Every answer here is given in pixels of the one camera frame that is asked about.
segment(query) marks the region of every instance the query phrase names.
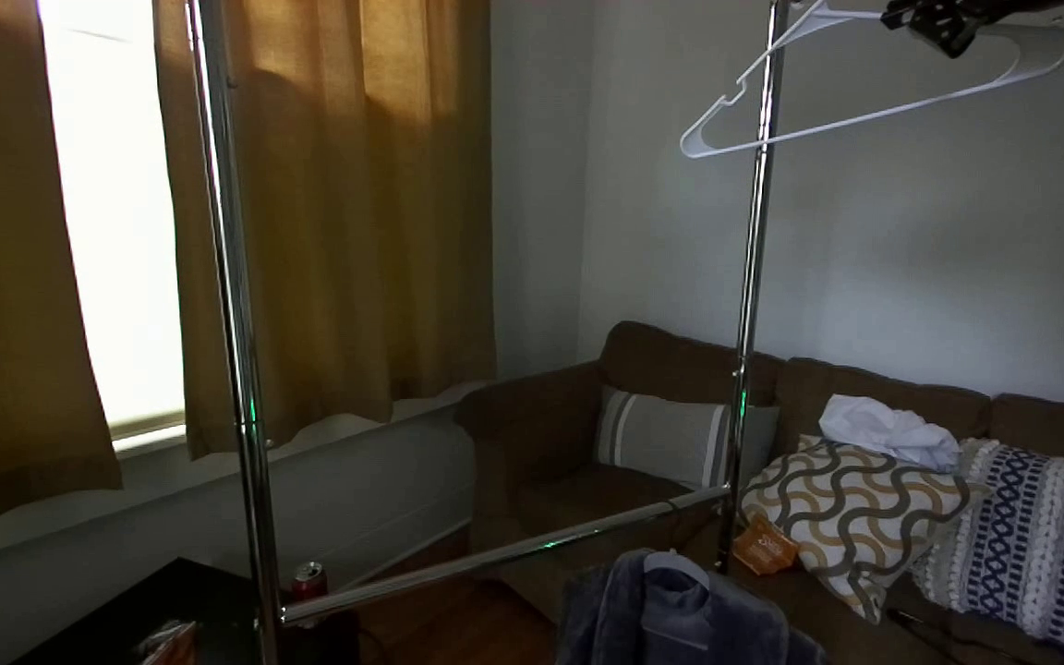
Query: white hanger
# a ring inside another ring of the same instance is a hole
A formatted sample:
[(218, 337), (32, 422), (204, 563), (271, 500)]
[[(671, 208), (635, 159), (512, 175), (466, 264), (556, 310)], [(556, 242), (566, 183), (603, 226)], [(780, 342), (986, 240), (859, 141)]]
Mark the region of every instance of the white hanger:
[[(780, 53), (801, 35), (811, 35), (820, 29), (842, 27), (842, 22), (878, 22), (878, 12), (835, 12), (826, 6), (826, 0), (816, 0), (809, 12), (801, 12), (792, 29), (768, 48)], [(1059, 27), (982, 27), (980, 35), (997, 35), (1012, 44), (1012, 60), (1001, 75), (992, 75), (991, 80), (980, 83), (963, 83), (963, 88), (948, 88), (938, 95), (925, 95), (925, 101), (910, 101), (910, 104), (894, 104), (894, 107), (878, 107), (878, 111), (864, 111), (864, 113), (848, 113), (848, 118), (835, 118), (835, 123), (820, 123), (820, 124), (801, 124), (801, 130), (787, 130), (777, 134), (768, 143), (787, 143), (787, 141), (801, 141), (801, 136), (816, 136), (816, 134), (831, 134), (831, 130), (845, 130), (845, 124), (859, 124), (859, 123), (875, 123), (875, 118), (890, 118), (890, 113), (904, 113), (904, 111), (920, 111), (920, 107), (934, 107), (944, 101), (963, 101), (963, 95), (980, 95), (980, 92), (992, 92), (1014, 80), (1029, 80), (1042, 77), (1055, 66), (1064, 66), (1064, 29)], [(694, 118), (683, 134), (681, 134), (681, 152), (688, 159), (709, 159), (709, 154), (731, 154), (731, 152), (750, 152), (761, 141), (741, 141), (741, 143), (709, 143), (705, 141), (705, 124), (713, 118), (719, 118), (724, 111), (731, 111), (747, 92), (750, 92), (750, 75), (766, 61), (761, 53), (737, 77), (735, 77), (735, 92), (718, 95), (713, 107), (705, 107), (703, 118)]]

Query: brown curtain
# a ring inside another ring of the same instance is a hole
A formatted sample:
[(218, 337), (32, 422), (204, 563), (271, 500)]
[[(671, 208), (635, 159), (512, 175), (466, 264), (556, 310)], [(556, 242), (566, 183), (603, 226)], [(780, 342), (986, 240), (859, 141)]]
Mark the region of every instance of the brown curtain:
[[(230, 0), (265, 433), (491, 373), (484, 0)], [(189, 428), (232, 438), (180, 3), (161, 0)]]
[(0, 0), (0, 514), (119, 482), (64, 226), (32, 0)]

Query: patterned pillow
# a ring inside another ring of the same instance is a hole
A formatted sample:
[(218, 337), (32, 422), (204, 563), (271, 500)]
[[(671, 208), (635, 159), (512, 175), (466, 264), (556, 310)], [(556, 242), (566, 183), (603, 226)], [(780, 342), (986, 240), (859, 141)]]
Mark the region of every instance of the patterned pillow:
[[(713, 489), (724, 473), (724, 410), (724, 402), (671, 402), (656, 394), (606, 386), (595, 459), (603, 466), (668, 476), (688, 489)], [(741, 476), (755, 476), (766, 466), (777, 422), (777, 405), (750, 405), (747, 438), (737, 443)]]
[(915, 586), (1064, 647), (1064, 459), (973, 438), (960, 473), (986, 500), (920, 559)]
[(888, 586), (963, 507), (968, 489), (955, 476), (820, 434), (801, 434), (741, 495), (741, 514), (766, 514), (798, 542), (798, 563), (873, 624)]

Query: chrome pole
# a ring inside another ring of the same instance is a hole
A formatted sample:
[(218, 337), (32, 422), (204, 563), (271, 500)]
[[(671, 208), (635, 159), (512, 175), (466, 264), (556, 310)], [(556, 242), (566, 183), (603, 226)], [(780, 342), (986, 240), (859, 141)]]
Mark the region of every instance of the chrome pole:
[(430, 565), (430, 570), (416, 570), (416, 571), (388, 575), (388, 581), (378, 581), (378, 582), (365, 582), (365, 586), (352, 586), (352, 592), (320, 593), (320, 598), (310, 598), (310, 602), (279, 607), (279, 620), (283, 624), (300, 624), (300, 620), (314, 620), (314, 618), (325, 618), (325, 612), (338, 612), (348, 607), (365, 607), (365, 602), (378, 602), (378, 598), (388, 598), (388, 593), (401, 593), (401, 592), (412, 592), (412, 586), (425, 586), (425, 582), (434, 582), (434, 581), (466, 575), (466, 571), (475, 571), (475, 570), (491, 570), (491, 565), (507, 565), (507, 563), (521, 563), (521, 559), (535, 559), (535, 555), (554, 555), (560, 548), (606, 535), (613, 528), (627, 528), (627, 523), (643, 523), (643, 521), (656, 521), (656, 516), (668, 516), (668, 514), (681, 514), (681, 510), (694, 510), (694, 507), (718, 503), (719, 495), (726, 495), (726, 489), (698, 489), (698, 491), (688, 491), (688, 495), (675, 495), (675, 500), (664, 500), (664, 503), (647, 503), (647, 507), (635, 507), (635, 510), (624, 510), (624, 514), (608, 514), (608, 516), (598, 516), (598, 521), (585, 521), (585, 523), (571, 523), (571, 528), (556, 528), (556, 532), (544, 532), (544, 535), (532, 535), (532, 539), (503, 542), (503, 548), (491, 548), (491, 551), (481, 551), (481, 555), (466, 555), (466, 559), (455, 559), (455, 563), (442, 563), (442, 565)]
[(197, 104), (204, 118), (199, 141), (204, 141), (208, 208), (210, 208), (210, 226), (213, 226), (218, 281), (223, 281), (223, 308), (226, 308), (223, 321), (226, 321), (230, 369), (232, 369), (244, 532), (247, 532), (247, 559), (250, 559), (250, 571), (257, 586), (257, 647), (261, 647), (261, 665), (278, 665), (279, 660), (278, 535), (272, 535), (271, 459), (265, 459), (261, 405), (257, 405), (261, 400), (257, 356), (256, 356), (250, 300), (247, 300), (247, 242), (244, 242), (244, 219), (239, 219), (239, 198), (237, 198), (223, 0), (189, 0), (186, 22), (189, 22), (189, 42), (193, 42)]
[(766, 66), (761, 66), (761, 101), (756, 101), (756, 146), (755, 146), (755, 188), (741, 247), (741, 294), (737, 294), (737, 365), (731, 369), (731, 405), (726, 405), (726, 443), (724, 443), (724, 479), (731, 491), (719, 503), (719, 539), (718, 570), (726, 570), (726, 551), (735, 535), (741, 476), (737, 476), (737, 443), (747, 438), (750, 414), (750, 362), (755, 362), (755, 329), (756, 329), (756, 293), (761, 293), (761, 258), (766, 258), (766, 226), (768, 226), (768, 180), (771, 180), (771, 136), (780, 124), (780, 88), (783, 88), (783, 48), (777, 42), (787, 29), (787, 0), (768, 0), (766, 17)]

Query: window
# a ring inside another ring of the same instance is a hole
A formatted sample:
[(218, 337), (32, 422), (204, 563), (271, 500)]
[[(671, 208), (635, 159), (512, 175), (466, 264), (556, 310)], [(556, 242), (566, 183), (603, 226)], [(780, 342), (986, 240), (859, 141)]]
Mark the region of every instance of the window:
[(113, 446), (180, 428), (172, 208), (150, 0), (42, 0), (64, 204)]

